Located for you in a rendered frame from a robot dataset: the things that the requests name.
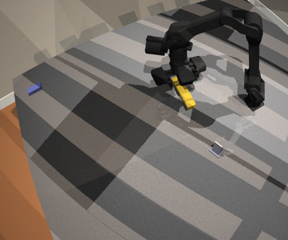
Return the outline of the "yellow rectangular bar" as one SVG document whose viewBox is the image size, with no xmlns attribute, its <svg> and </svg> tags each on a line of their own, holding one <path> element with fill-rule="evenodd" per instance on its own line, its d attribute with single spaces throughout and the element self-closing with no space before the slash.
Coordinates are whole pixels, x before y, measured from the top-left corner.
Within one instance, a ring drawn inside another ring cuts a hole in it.
<svg viewBox="0 0 288 240">
<path fill-rule="evenodd" d="M 172 82 L 173 82 L 175 88 L 177 89 L 181 99 L 183 100 L 184 105 L 187 108 L 187 110 L 196 108 L 196 103 L 193 100 L 191 94 L 189 93 L 187 87 L 186 86 L 180 86 L 177 77 L 173 77 Z"/>
</svg>

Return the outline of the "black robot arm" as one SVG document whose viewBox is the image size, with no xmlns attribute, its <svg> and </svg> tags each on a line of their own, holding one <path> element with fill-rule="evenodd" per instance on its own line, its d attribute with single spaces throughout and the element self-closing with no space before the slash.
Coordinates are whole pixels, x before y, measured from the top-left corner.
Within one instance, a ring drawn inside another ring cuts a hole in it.
<svg viewBox="0 0 288 240">
<path fill-rule="evenodd" d="M 244 24 L 236 18 L 244 19 Z M 192 50 L 193 43 L 189 40 L 200 33 L 224 25 L 246 35 L 249 44 L 249 69 L 245 68 L 244 89 L 248 95 L 244 101 L 252 111 L 255 111 L 264 106 L 265 100 L 265 81 L 261 78 L 259 70 L 259 44 L 263 37 L 263 25 L 258 13 L 224 6 L 220 10 L 191 21 L 174 22 L 164 37 L 147 36 L 145 53 L 164 56 L 169 49 L 172 60 L 183 61 L 187 57 L 187 51 Z M 189 62 L 181 66 L 176 64 L 173 74 L 177 76 L 180 86 L 192 84 L 199 78 L 199 70 L 190 68 Z"/>
</svg>

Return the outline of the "blue flat bar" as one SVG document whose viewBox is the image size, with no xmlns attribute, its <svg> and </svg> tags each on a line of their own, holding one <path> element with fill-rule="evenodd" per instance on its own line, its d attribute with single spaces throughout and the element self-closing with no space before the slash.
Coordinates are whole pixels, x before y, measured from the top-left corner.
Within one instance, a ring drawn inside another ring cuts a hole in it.
<svg viewBox="0 0 288 240">
<path fill-rule="evenodd" d="M 40 84 L 40 82 L 38 82 L 38 83 L 32 85 L 31 87 L 27 88 L 27 91 L 28 91 L 29 96 L 31 96 L 32 94 L 38 92 L 41 89 L 42 89 L 41 84 Z"/>
</svg>

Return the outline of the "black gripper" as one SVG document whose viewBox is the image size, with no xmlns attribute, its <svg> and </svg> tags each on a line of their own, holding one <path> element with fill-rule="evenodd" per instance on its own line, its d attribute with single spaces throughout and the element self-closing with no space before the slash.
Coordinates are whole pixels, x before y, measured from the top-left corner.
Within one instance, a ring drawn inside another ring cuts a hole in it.
<svg viewBox="0 0 288 240">
<path fill-rule="evenodd" d="M 190 58 L 188 61 L 187 57 L 183 61 L 175 61 L 170 58 L 169 65 L 171 66 L 171 69 L 169 70 L 163 70 L 162 67 L 158 67 L 156 69 L 151 70 L 151 75 L 156 83 L 157 86 L 168 84 L 170 88 L 172 89 L 172 80 L 171 76 L 174 76 L 173 74 L 173 68 L 176 64 L 180 64 L 180 66 L 184 65 L 185 62 L 189 62 L 190 68 L 198 69 L 199 73 L 204 72 L 206 70 L 206 64 L 201 59 L 200 56 L 195 56 Z"/>
</svg>

